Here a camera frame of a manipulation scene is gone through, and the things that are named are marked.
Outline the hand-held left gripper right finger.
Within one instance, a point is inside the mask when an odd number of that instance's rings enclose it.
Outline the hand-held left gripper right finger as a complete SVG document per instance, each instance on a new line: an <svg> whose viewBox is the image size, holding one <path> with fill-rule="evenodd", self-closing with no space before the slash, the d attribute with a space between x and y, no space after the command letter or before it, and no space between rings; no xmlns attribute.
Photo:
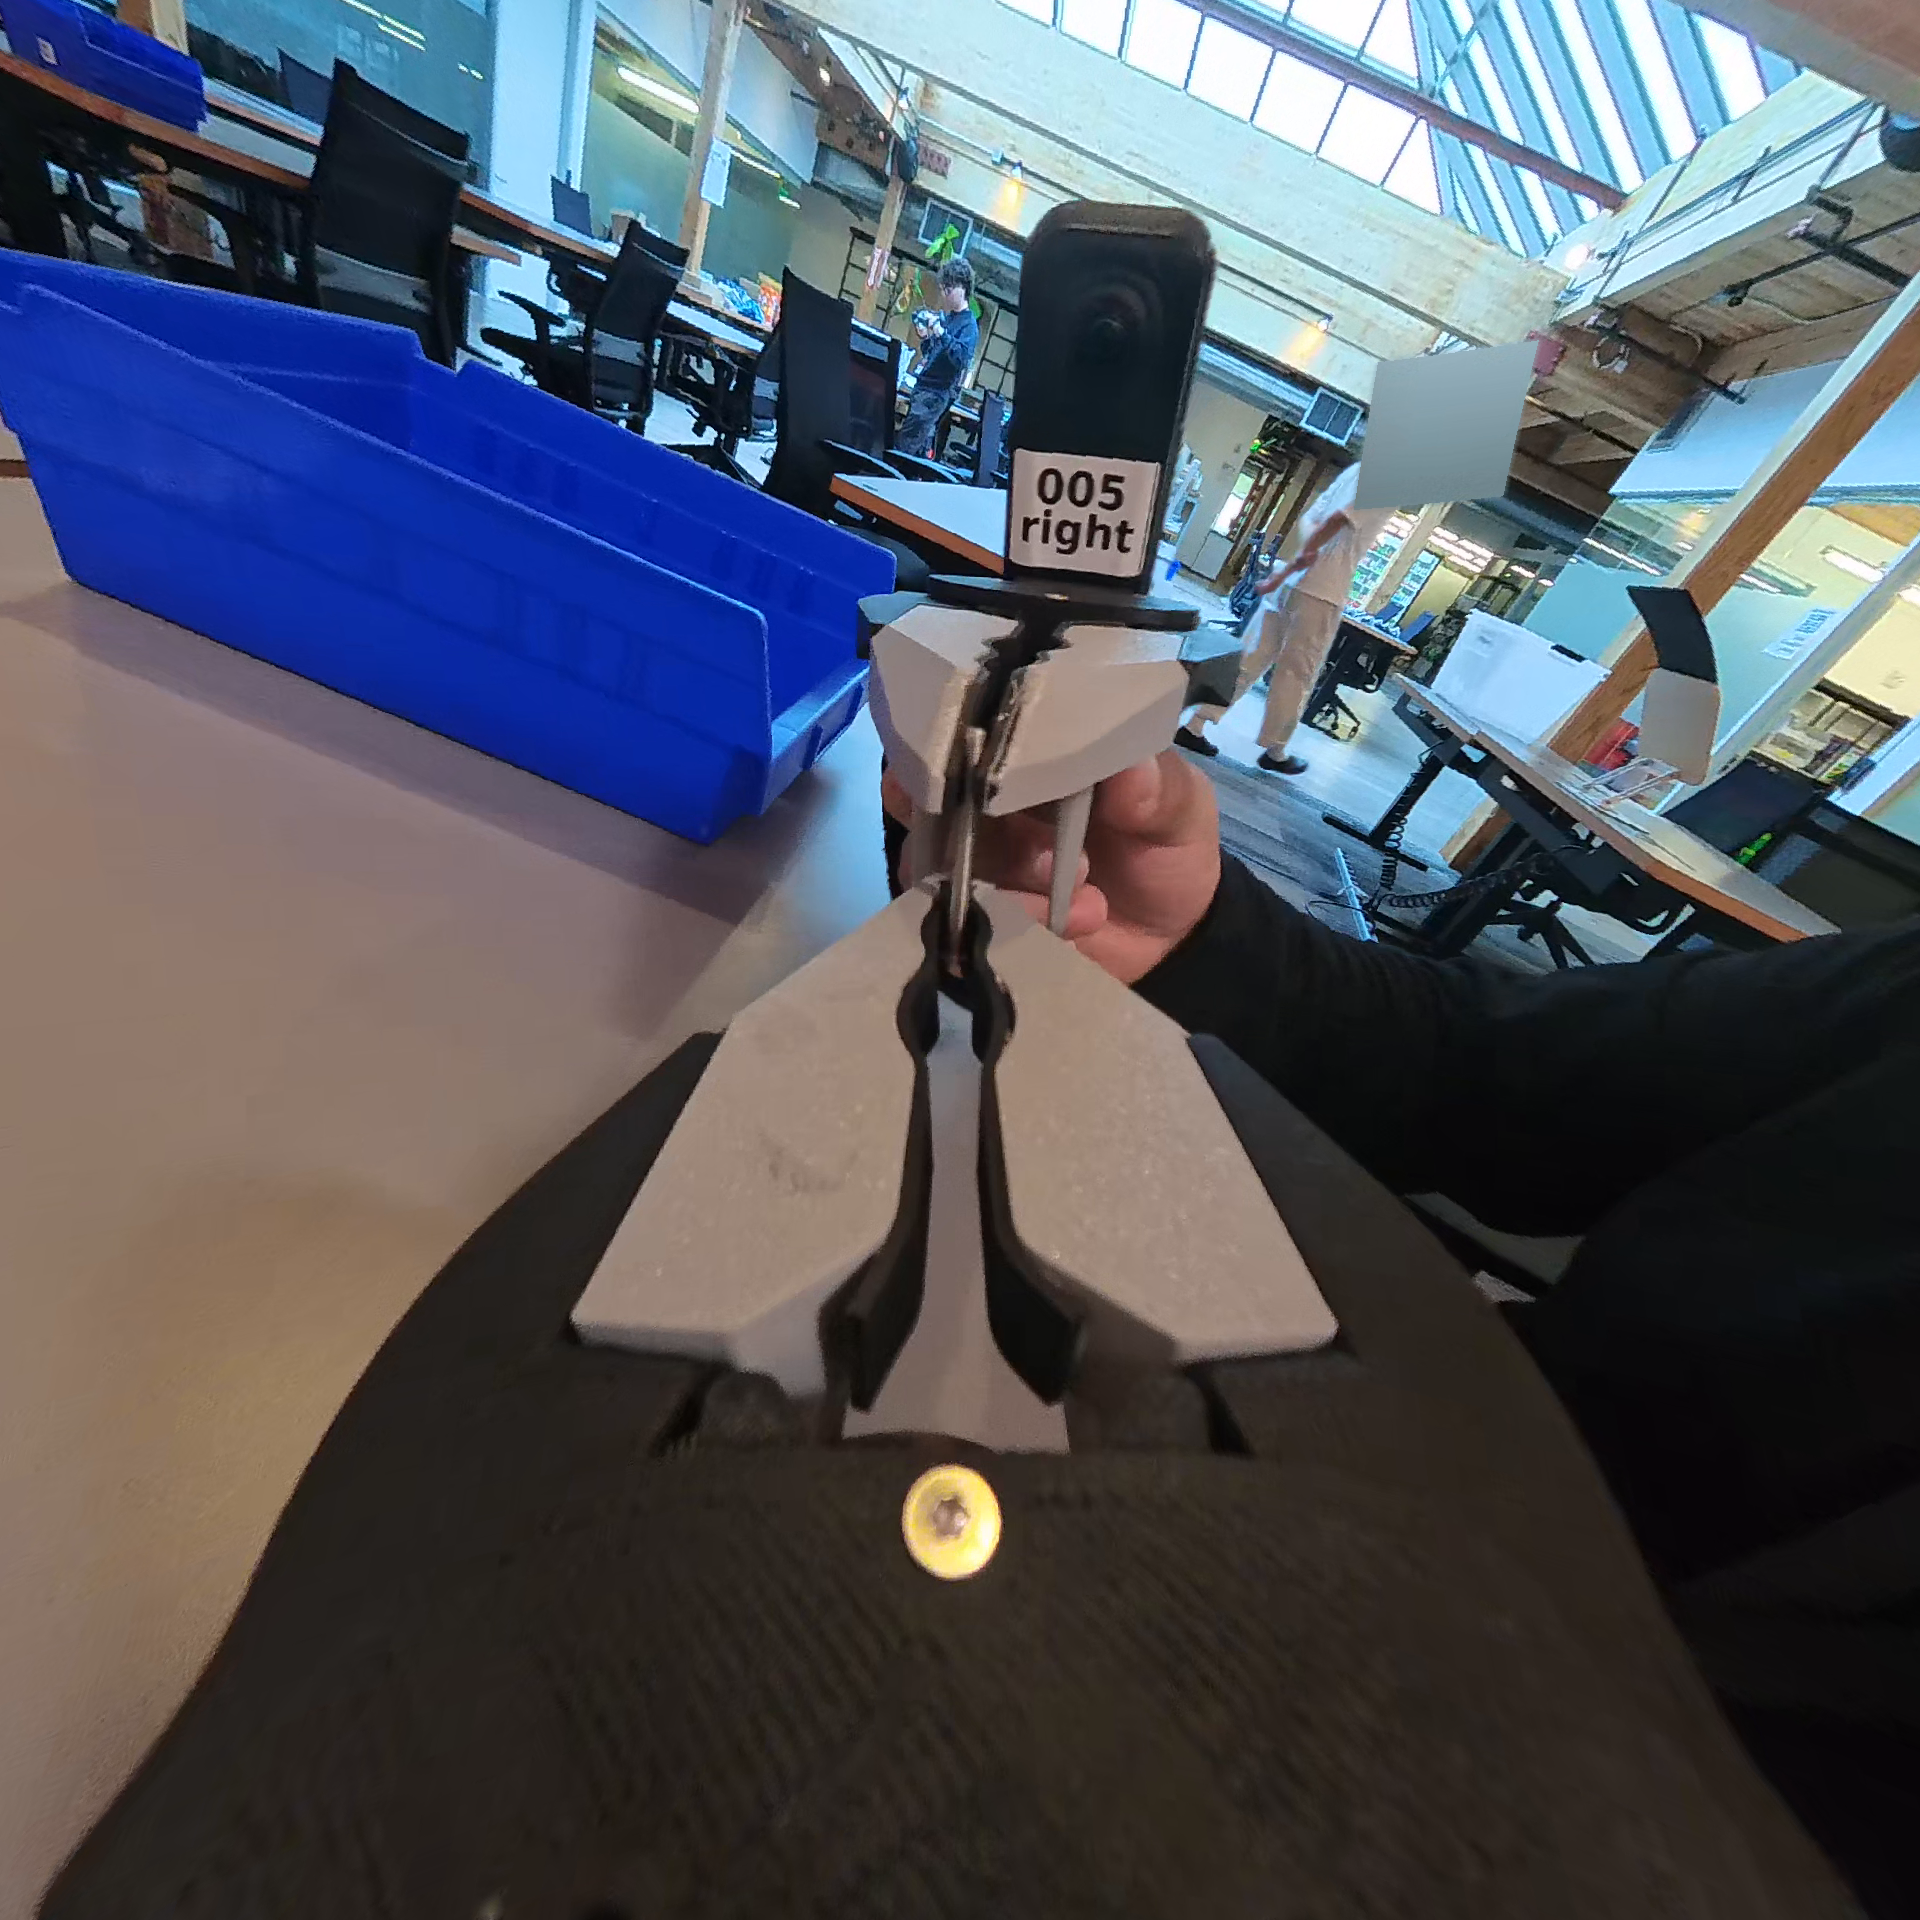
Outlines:
<svg viewBox="0 0 1920 1920"><path fill-rule="evenodd" d="M1015 1377L1066 1405L1328 1348L1336 1312L1191 1040L999 889L978 889L965 959L986 1317Z"/></svg>

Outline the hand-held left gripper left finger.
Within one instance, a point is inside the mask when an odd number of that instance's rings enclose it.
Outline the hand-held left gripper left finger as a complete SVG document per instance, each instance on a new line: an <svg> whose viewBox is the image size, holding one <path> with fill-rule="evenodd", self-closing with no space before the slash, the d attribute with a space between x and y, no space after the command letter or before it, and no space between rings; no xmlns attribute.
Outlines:
<svg viewBox="0 0 1920 1920"><path fill-rule="evenodd" d="M871 1410L924 1307L938 1041L924 885L718 1034L576 1331Z"/></svg>

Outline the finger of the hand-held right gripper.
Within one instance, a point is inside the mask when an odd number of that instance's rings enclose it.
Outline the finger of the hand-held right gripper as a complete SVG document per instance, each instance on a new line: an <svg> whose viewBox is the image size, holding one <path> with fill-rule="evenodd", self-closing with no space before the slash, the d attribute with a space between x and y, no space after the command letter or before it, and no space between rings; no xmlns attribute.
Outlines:
<svg viewBox="0 0 1920 1920"><path fill-rule="evenodd" d="M999 648L984 612L904 612L871 638L871 710L889 772L924 815L952 806L957 751Z"/></svg>
<svg viewBox="0 0 1920 1920"><path fill-rule="evenodd" d="M1164 753L1190 705L1183 642L1183 632L1061 632L1009 680L980 809L1032 814Z"/></svg>

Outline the blue plastic bin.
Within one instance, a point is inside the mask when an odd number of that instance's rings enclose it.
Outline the blue plastic bin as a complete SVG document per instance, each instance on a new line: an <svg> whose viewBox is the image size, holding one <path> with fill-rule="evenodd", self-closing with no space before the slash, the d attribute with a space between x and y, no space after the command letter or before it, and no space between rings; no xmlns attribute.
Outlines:
<svg viewBox="0 0 1920 1920"><path fill-rule="evenodd" d="M866 705L892 556L390 324L2 252L2 420L82 587L688 841Z"/></svg>
<svg viewBox="0 0 1920 1920"><path fill-rule="evenodd" d="M10 52L88 96L180 130L205 119L202 66L91 4L2 4Z"/></svg>

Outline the person's right forearm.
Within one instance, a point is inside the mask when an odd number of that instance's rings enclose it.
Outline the person's right forearm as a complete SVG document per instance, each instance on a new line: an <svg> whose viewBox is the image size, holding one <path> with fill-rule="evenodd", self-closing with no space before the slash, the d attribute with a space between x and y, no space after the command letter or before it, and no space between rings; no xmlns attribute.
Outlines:
<svg viewBox="0 0 1920 1920"><path fill-rule="evenodd" d="M1916 925L1571 974L1363 944L1224 860L1137 994L1380 1186L1594 1234L1657 1186L1840 1196L1916 1148Z"/></svg>

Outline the grey desk with wooden edge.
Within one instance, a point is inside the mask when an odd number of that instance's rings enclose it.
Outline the grey desk with wooden edge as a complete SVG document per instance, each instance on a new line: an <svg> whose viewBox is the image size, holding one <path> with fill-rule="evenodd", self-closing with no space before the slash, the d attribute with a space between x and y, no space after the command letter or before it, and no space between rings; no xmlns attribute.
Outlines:
<svg viewBox="0 0 1920 1920"><path fill-rule="evenodd" d="M1003 576L1009 492L999 487L837 475L829 492L961 567Z"/></svg>
<svg viewBox="0 0 1920 1920"><path fill-rule="evenodd" d="M1548 749L1486 727L1405 676L1388 686L1435 772L1470 778L1499 814L1492 850L1460 869L1449 889L1422 899L1422 918L1405 929L1415 947L1463 955L1524 889L1632 929L1681 904L1705 932L1737 929L1740 947L1835 933L1816 907L1693 828L1641 802L1600 802L1590 781Z"/></svg>

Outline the person's right hand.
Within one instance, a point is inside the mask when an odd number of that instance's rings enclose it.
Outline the person's right hand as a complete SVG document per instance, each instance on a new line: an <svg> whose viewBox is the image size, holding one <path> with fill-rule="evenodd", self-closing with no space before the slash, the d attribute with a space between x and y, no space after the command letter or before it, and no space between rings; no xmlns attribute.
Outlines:
<svg viewBox="0 0 1920 1920"><path fill-rule="evenodd" d="M904 837L919 806L903 781L880 781L889 864L919 874ZM978 828L978 880L1018 899L1046 925L1056 827L1046 809ZM1103 781L1092 800L1076 864L1066 941L1125 985L1141 985L1206 920L1221 881L1218 800L1198 761L1178 749Z"/></svg>

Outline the white storage box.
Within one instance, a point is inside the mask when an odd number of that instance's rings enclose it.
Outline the white storage box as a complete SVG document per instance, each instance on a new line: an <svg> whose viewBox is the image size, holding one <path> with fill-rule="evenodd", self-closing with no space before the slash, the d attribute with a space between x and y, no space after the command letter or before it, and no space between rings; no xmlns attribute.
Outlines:
<svg viewBox="0 0 1920 1920"><path fill-rule="evenodd" d="M1605 664L1511 622L1470 612L1429 680L1429 691L1482 730L1548 746L1605 680Z"/></svg>

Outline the person's black clothing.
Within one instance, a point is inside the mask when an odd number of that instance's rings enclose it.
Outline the person's black clothing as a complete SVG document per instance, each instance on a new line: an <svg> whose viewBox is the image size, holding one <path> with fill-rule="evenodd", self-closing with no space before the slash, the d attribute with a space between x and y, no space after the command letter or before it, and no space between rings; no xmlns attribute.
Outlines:
<svg viewBox="0 0 1920 1920"><path fill-rule="evenodd" d="M1576 1240L1535 1362L1754 1763L1916 1917L1916 1047L1482 1212Z"/></svg>

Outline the group of black office chairs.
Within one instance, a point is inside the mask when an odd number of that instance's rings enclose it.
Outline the group of black office chairs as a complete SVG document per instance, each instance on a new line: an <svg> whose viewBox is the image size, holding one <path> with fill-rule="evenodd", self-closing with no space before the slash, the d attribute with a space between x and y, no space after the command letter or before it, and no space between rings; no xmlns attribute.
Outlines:
<svg viewBox="0 0 1920 1920"><path fill-rule="evenodd" d="M332 62L320 152L305 191L302 305L405 326L431 364L453 366L464 345L464 267L453 247L464 182L466 133L387 96L349 62ZM484 344L521 358L541 391L640 430L660 385L657 349L676 341L667 247L632 235L609 273L584 279L572 301L584 315L576 332L555 332L555 318L526 305L534 341L488 331ZM792 279L770 341L735 368L729 391L715 391L718 437L749 420L759 390L778 397L770 492L812 506L826 489L818 471L919 484L1003 481L1009 406L999 395L980 406L972 467L945 467L907 449L892 385L903 345L875 349L880 332L859 324L847 338L850 349L832 357L826 320L812 320L812 294Z"/></svg>

